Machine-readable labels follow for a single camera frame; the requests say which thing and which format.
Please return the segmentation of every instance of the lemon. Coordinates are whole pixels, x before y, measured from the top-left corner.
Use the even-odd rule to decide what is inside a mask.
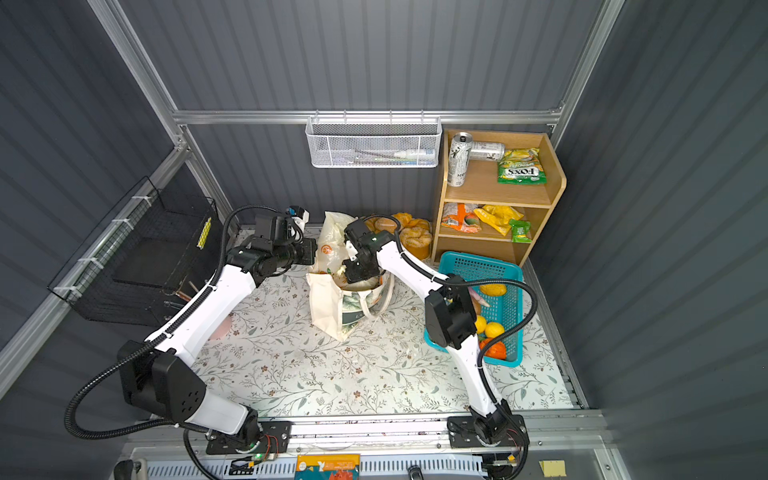
[[[477,327],[478,329],[478,335],[480,335],[485,331],[486,325],[488,325],[488,322],[485,321],[485,317],[482,315],[478,315],[478,319],[475,322],[475,327]]]
[[[489,339],[495,338],[504,333],[504,326],[500,323],[490,322],[485,326],[485,336]]]
[[[490,285],[481,285],[480,291],[488,296],[502,296],[507,293],[507,286],[501,283],[491,283]]]

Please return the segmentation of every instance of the silver can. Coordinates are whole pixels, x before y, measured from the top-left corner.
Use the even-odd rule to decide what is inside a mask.
[[[465,131],[458,132],[451,139],[451,149],[448,152],[448,185],[451,187],[464,184],[472,143],[472,136]]]
[[[499,161],[504,158],[506,151],[504,144],[497,144],[491,141],[476,141],[472,144],[469,151],[469,160],[491,160]]]

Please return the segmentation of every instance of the green snack bag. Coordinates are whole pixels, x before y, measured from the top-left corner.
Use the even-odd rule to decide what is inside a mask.
[[[528,233],[531,231],[531,222],[525,220],[510,220],[512,226],[512,243],[530,243]]]
[[[538,148],[518,148],[498,161],[500,184],[543,185],[547,175],[538,159]]]

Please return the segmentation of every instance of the bag handle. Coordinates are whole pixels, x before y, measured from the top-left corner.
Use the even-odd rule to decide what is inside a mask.
[[[368,310],[368,302],[366,302],[366,297],[371,293],[371,291],[367,291],[365,295],[363,295],[362,292],[358,292],[358,295],[360,296],[360,308],[362,309],[362,313],[368,320],[371,320],[372,322],[378,320],[379,317],[386,312],[386,309],[389,307],[389,301],[392,299],[392,291],[395,289],[395,279],[392,278],[392,274],[387,272],[386,275],[389,279],[389,288],[387,289],[384,303],[381,305],[381,308],[376,315],[371,314],[370,310]]]

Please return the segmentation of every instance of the blue-green basket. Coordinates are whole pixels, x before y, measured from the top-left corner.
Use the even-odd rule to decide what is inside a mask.
[[[523,271],[513,263],[502,262],[495,258],[480,257],[469,253],[445,252],[440,259],[440,273],[455,273],[464,280],[483,280],[486,278],[509,278],[523,280]],[[491,305],[482,307],[482,315],[490,322],[499,322],[504,330],[511,329],[523,320],[523,296],[519,288],[507,285],[503,296],[480,295]],[[445,352],[445,349],[429,339],[424,329],[424,340],[433,349]],[[486,356],[485,362],[492,365],[515,367],[523,361],[523,331],[502,341],[507,347],[507,359],[499,360]]]

